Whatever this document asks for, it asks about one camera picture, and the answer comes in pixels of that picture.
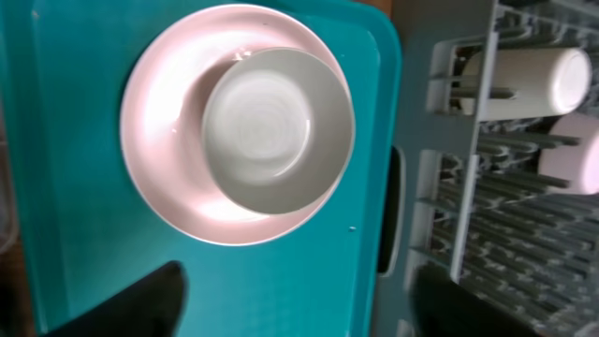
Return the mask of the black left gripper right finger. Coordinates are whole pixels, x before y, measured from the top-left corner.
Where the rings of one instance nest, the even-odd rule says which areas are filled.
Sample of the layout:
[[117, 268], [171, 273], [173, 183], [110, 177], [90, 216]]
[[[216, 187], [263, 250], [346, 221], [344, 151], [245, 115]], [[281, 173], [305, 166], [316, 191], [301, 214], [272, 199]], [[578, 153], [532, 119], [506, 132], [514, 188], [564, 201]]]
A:
[[423, 337], [539, 337], [516, 318], [454, 283], [434, 265], [420, 268], [411, 290], [416, 334]]

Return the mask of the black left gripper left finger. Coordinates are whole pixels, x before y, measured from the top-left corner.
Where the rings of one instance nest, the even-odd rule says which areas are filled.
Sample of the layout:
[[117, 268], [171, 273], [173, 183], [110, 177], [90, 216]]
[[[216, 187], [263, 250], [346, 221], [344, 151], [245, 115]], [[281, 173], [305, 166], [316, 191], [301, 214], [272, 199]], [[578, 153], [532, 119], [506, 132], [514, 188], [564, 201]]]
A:
[[172, 336], [186, 290], [182, 264], [170, 261], [46, 337]]

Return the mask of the large pink plate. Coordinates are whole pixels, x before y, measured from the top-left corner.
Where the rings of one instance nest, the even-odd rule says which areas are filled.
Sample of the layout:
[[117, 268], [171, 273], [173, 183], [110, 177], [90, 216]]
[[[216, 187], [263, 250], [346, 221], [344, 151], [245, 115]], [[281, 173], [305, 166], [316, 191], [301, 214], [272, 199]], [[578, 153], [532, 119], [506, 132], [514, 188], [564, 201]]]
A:
[[127, 171], [151, 209], [190, 237], [229, 246], [278, 239], [308, 222], [342, 179], [303, 209], [266, 214], [236, 204], [212, 178], [201, 136], [211, 92], [232, 66], [272, 48], [321, 59], [351, 97], [337, 58], [313, 30], [281, 11], [247, 4], [208, 7], [173, 23], [128, 79], [120, 117]]

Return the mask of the small pink bowl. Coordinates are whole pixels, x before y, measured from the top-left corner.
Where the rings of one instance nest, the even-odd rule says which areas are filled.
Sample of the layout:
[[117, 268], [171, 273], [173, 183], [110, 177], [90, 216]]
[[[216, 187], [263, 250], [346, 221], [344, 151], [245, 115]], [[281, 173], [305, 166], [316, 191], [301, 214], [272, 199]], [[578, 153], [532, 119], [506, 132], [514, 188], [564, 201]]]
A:
[[598, 119], [572, 112], [564, 115], [549, 134], [580, 139], [577, 146], [562, 146], [541, 152], [537, 172], [570, 182], [566, 188], [550, 187], [549, 191], [570, 195], [597, 194]]

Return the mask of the grey bowl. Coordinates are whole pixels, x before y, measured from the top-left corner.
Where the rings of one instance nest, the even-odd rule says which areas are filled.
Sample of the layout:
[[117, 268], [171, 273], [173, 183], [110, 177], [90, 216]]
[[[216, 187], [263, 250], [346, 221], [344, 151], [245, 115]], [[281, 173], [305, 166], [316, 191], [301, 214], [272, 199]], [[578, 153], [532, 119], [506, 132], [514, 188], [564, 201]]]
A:
[[295, 212], [326, 195], [343, 177], [355, 133], [352, 99], [332, 68], [290, 48], [232, 66], [211, 92], [201, 130], [220, 190], [266, 214]]

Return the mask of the cream cup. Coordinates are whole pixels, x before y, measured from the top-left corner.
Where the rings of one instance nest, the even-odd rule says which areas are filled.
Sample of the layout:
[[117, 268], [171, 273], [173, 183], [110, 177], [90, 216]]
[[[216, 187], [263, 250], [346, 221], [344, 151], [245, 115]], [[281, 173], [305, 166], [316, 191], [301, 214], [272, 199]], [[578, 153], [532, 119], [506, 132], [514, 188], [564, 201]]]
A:
[[583, 102], [592, 83], [592, 63], [579, 48], [512, 49], [496, 53], [491, 86], [517, 92], [491, 98], [484, 121], [564, 115]]

